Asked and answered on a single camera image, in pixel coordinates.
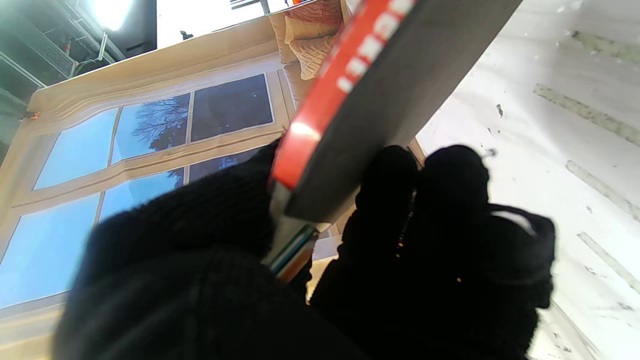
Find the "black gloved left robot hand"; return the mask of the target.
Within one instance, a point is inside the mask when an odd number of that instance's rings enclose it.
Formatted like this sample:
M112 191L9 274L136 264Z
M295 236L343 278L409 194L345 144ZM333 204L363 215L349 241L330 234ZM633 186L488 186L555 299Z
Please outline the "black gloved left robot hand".
M53 360L525 360L550 307L550 218L490 203L465 145L377 153L306 301L264 264L279 141L90 233Z

